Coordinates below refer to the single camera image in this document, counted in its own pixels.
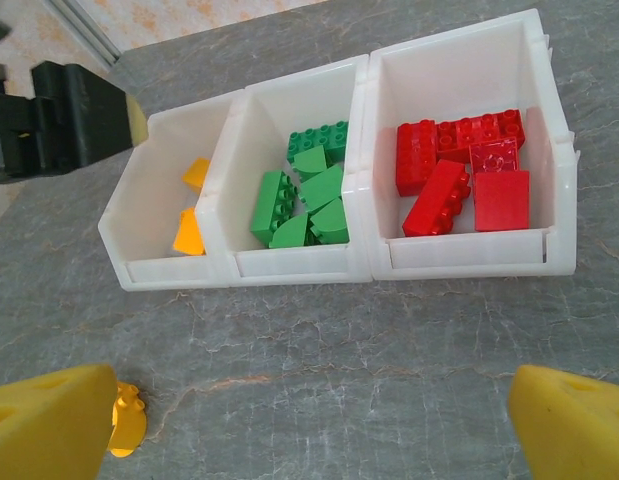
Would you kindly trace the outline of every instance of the green 2x4 brick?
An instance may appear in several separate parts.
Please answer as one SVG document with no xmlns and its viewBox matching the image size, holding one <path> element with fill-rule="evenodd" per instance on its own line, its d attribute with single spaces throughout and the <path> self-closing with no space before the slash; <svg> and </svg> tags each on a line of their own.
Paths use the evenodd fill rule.
<svg viewBox="0 0 619 480">
<path fill-rule="evenodd" d="M 289 136 L 287 160 L 293 165 L 295 155 L 322 145 L 333 163 L 344 161 L 348 128 L 349 122 L 340 121 L 335 125 L 323 125 L 318 129 L 308 128 L 304 132 L 293 132 Z"/>
<path fill-rule="evenodd" d="M 289 175 L 282 170 L 263 175 L 251 233 L 264 245 L 269 245 L 278 227 L 291 218 L 297 193 Z"/>
</svg>

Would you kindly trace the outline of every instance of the red 2x2 brick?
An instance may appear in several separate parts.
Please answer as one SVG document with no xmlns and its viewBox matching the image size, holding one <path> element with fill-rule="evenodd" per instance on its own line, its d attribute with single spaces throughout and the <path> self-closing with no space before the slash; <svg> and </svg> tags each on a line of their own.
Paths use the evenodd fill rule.
<svg viewBox="0 0 619 480">
<path fill-rule="evenodd" d="M 477 232 L 529 228 L 529 172 L 479 172 L 473 176 Z"/>
</svg>

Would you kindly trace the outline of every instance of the green curved brick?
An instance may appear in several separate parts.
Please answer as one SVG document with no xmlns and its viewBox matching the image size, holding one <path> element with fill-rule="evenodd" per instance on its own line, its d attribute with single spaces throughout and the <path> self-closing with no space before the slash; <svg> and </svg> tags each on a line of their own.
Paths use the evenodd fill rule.
<svg viewBox="0 0 619 480">
<path fill-rule="evenodd" d="M 342 199 L 336 198 L 311 216 L 311 232 L 325 244 L 349 243 L 347 218 Z"/>
<path fill-rule="evenodd" d="M 309 213 L 315 213 L 326 204 L 340 197 L 344 172 L 340 165 L 334 165 L 311 177 L 300 185 L 298 197 Z"/>
<path fill-rule="evenodd" d="M 287 160 L 293 165 L 295 155 L 322 145 L 327 153 L 327 161 L 331 162 L 328 166 L 344 161 L 348 129 L 349 122 L 340 121 L 334 125 L 293 132 L 289 136 Z"/>
<path fill-rule="evenodd" d="M 317 240 L 309 229 L 309 214 L 287 220 L 273 234 L 269 248 L 293 248 L 315 245 Z"/>
<path fill-rule="evenodd" d="M 251 220 L 251 233 L 269 245 L 274 232 L 291 218 L 297 188 L 282 170 L 266 172 Z"/>
<path fill-rule="evenodd" d="M 292 168 L 300 176 L 300 180 L 305 182 L 320 172 L 324 172 L 327 169 L 327 163 L 325 147 L 319 145 L 296 154 L 293 157 Z"/>
</svg>

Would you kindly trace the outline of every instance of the gray tabletop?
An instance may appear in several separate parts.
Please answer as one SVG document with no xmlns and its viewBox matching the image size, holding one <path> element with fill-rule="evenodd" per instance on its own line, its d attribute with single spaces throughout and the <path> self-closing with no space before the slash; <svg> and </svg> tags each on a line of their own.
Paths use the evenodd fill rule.
<svg viewBox="0 0 619 480">
<path fill-rule="evenodd" d="M 572 277 L 128 294 L 96 224 L 129 153 L 0 221 L 0 384 L 109 362 L 149 427 L 101 479 L 530 478 L 516 368 L 619 383 L 619 1 L 332 0 L 134 50 L 150 113 L 537 7 L 582 150 Z"/>
</svg>

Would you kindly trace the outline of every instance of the yellow building block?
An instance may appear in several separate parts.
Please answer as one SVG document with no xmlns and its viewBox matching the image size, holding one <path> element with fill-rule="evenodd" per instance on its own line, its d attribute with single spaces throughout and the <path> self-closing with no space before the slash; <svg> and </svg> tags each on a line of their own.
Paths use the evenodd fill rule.
<svg viewBox="0 0 619 480">
<path fill-rule="evenodd" d="M 113 433 L 109 451 L 116 457 L 131 455 L 147 431 L 145 404 L 138 398 L 138 387 L 118 382 L 118 397 L 113 405 Z"/>
<path fill-rule="evenodd" d="M 524 365 L 509 414 L 535 480 L 619 480 L 619 386 Z"/>
<path fill-rule="evenodd" d="M 180 228 L 173 242 L 173 249 L 185 255 L 204 255 L 205 244 L 198 229 L 194 208 L 188 208 L 180 214 Z"/>
<path fill-rule="evenodd" d="M 198 195 L 202 191 L 202 185 L 205 183 L 210 163 L 210 160 L 200 157 L 189 167 L 187 173 L 182 176 L 182 181 Z"/>
<path fill-rule="evenodd" d="M 93 480 L 111 437 L 116 375 L 88 365 L 0 387 L 0 480 Z"/>
</svg>

